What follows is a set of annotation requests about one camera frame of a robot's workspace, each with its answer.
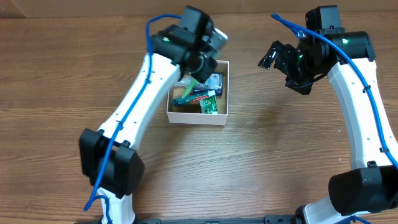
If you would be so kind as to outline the green soap packet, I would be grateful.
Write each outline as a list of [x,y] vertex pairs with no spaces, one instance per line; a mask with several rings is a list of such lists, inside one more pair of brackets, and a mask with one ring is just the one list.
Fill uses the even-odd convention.
[[202,114],[218,114],[215,96],[200,100],[199,103]]

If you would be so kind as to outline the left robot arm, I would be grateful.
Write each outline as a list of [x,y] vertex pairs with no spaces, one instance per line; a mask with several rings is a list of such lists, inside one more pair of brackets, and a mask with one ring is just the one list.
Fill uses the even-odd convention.
[[132,195],[144,173],[137,151],[155,110],[186,73],[208,79],[227,42],[213,27],[171,25],[147,37],[148,52],[126,96],[98,130],[84,129],[79,139],[82,172],[93,186],[84,209],[100,200],[100,223],[134,223]]

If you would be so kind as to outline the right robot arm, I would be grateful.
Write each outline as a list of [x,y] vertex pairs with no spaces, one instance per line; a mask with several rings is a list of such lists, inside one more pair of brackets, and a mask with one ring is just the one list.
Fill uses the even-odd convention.
[[327,77],[349,136],[351,170],[334,175],[328,193],[297,209],[294,223],[348,223],[397,207],[397,141],[376,78],[376,55],[365,32],[307,32],[298,46],[275,41],[259,61],[286,76],[286,86],[307,95]]

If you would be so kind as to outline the clear pump bottle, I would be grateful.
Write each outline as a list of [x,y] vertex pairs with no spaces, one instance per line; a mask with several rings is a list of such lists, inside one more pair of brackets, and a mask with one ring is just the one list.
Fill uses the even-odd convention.
[[[185,87],[188,88],[192,85],[194,79],[190,75],[185,75],[179,82],[177,82],[174,87]],[[223,73],[217,72],[212,73],[210,77],[205,81],[205,83],[196,82],[192,86],[193,93],[201,93],[203,91],[215,91],[216,96],[221,96],[224,86],[224,76]]]

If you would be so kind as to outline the green toothbrush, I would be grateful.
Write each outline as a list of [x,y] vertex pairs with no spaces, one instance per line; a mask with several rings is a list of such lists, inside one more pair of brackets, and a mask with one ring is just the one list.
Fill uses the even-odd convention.
[[194,78],[192,78],[189,82],[186,82],[186,89],[185,89],[182,97],[183,98],[187,97],[196,84],[197,84],[197,80]]

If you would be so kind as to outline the toothpaste tube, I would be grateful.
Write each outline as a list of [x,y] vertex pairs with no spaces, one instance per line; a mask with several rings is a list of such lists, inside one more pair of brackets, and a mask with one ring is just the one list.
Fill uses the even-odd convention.
[[210,98],[215,95],[216,95],[216,93],[214,90],[205,91],[205,92],[198,93],[195,95],[186,96],[184,98],[173,99],[172,103],[174,106],[183,106],[183,105],[190,104],[191,102],[194,102],[194,101],[205,100],[205,99]]

